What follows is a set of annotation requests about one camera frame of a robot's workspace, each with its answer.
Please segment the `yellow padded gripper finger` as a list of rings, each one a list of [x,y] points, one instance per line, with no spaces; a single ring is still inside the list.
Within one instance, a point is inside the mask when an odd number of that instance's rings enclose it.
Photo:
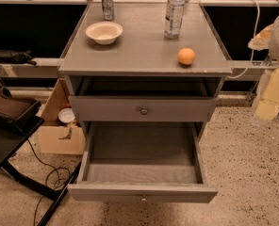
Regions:
[[[269,50],[270,58],[279,62],[279,25],[268,25],[248,43],[252,50]],[[279,113],[279,68],[265,71],[254,101],[254,116],[261,121],[271,121]]]

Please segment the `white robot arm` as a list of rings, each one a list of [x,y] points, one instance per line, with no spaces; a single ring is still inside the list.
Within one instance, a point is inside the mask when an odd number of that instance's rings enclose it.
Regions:
[[[248,43],[257,51],[269,50],[272,60],[279,62],[279,15],[274,23],[265,27]],[[270,121],[279,113],[279,68],[265,74],[260,81],[261,92],[254,105],[254,115],[262,121]]]

